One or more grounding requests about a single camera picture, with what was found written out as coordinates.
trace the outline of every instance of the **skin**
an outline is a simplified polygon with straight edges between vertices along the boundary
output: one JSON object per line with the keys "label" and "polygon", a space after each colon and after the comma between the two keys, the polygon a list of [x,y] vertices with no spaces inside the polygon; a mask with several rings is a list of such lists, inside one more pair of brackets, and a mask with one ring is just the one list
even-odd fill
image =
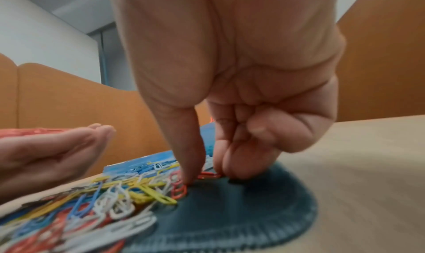
{"label": "skin", "polygon": [[141,96],[192,182],[205,161],[194,106],[216,120],[214,168],[248,179],[336,120],[345,40],[336,0],[112,0]]}
{"label": "skin", "polygon": [[0,203],[83,176],[115,134],[93,124],[58,134],[0,139]]}

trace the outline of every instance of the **pile of paper clips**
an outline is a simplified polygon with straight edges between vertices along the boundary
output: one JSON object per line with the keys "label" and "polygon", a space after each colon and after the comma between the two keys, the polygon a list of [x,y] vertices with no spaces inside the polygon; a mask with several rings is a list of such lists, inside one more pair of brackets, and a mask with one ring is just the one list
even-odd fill
{"label": "pile of paper clips", "polygon": [[[198,178],[220,177],[209,169],[207,157]],[[155,204],[176,205],[186,194],[175,160],[104,175],[9,215],[0,227],[0,253],[119,252],[126,238],[155,224]]]}

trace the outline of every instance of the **wooden table surface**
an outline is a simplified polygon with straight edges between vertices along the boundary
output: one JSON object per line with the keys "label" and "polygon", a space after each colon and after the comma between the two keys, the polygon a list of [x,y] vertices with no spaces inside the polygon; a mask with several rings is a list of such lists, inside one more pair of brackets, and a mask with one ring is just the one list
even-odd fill
{"label": "wooden table surface", "polygon": [[319,216],[306,234],[266,253],[425,252],[425,116],[337,123],[308,151],[279,160],[313,191]]}

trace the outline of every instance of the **dark blue mouse pad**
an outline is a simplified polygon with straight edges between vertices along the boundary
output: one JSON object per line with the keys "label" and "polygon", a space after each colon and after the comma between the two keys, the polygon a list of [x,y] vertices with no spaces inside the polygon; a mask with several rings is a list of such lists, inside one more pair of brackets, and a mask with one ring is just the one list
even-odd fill
{"label": "dark blue mouse pad", "polygon": [[124,253],[225,252],[265,248],[304,233],[317,214],[312,194],[278,163],[248,181],[198,180],[174,208],[126,243]]}

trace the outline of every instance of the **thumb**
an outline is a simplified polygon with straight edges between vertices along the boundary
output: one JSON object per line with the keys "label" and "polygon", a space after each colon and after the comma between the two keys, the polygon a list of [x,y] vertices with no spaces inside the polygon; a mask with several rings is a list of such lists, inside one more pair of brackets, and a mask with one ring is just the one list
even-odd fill
{"label": "thumb", "polygon": [[205,163],[205,147],[195,108],[155,108],[152,113],[180,163],[183,182],[193,182]]}

